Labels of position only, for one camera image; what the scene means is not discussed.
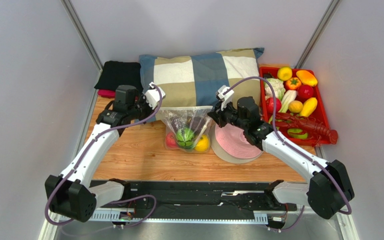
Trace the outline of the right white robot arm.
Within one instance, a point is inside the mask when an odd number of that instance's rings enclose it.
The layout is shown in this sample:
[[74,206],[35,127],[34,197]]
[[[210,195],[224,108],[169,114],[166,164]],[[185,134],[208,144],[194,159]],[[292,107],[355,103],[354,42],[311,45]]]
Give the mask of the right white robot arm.
[[315,156],[287,139],[261,119],[252,97],[240,98],[238,108],[220,100],[207,115],[220,128],[232,125],[241,129],[248,143],[282,160],[305,179],[305,183],[277,183],[271,191],[277,202],[309,206],[327,220],[337,213],[352,213],[350,201],[355,193],[346,166]]

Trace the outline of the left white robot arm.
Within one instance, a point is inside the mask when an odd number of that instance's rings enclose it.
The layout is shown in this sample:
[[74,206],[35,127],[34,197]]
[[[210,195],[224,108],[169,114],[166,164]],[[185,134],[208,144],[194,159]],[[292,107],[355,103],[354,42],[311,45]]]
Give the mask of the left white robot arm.
[[47,222],[55,226],[63,226],[72,221],[84,223],[97,208],[124,202],[127,182],[110,179],[92,187],[92,178],[124,130],[153,118],[165,97],[165,92],[154,83],[142,94],[131,85],[120,85],[116,89],[115,99],[98,115],[91,135],[76,157],[59,175],[50,175],[46,179],[47,203],[44,215]]

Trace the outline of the green watermelon ball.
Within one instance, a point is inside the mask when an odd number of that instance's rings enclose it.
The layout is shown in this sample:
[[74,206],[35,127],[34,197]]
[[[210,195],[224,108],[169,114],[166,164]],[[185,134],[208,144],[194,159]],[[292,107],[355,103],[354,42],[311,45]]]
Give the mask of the green watermelon ball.
[[195,146],[195,133],[188,127],[178,130],[175,133],[177,145],[186,150],[193,149]]

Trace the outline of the dark purple fruit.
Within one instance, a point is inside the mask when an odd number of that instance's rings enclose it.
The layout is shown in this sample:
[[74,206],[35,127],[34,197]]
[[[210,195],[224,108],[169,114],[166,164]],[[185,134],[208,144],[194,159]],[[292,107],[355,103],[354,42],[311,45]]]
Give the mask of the dark purple fruit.
[[198,134],[206,126],[206,119],[202,117],[192,117],[188,120],[188,127],[195,133]]

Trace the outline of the clear dotted zip bag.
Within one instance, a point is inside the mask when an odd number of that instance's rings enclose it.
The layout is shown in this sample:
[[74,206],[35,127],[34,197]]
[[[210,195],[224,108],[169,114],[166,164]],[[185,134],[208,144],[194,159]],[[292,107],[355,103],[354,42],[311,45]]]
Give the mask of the clear dotted zip bag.
[[162,107],[156,119],[165,124],[164,145],[168,150],[206,153],[211,146],[209,131],[212,106]]

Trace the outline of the purple onion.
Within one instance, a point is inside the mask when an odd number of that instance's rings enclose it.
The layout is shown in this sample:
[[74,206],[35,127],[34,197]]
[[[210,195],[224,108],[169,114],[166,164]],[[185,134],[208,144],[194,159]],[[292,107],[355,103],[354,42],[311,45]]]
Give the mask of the purple onion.
[[170,124],[174,132],[177,132],[185,127],[189,127],[188,116],[174,116],[170,119]]

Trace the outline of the yellow apple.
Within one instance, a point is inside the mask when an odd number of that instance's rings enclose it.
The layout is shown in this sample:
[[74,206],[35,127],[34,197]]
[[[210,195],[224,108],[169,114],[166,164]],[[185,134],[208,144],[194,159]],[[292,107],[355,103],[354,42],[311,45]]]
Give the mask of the yellow apple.
[[203,134],[199,141],[196,143],[194,150],[199,153],[207,152],[210,148],[211,142],[207,134]]

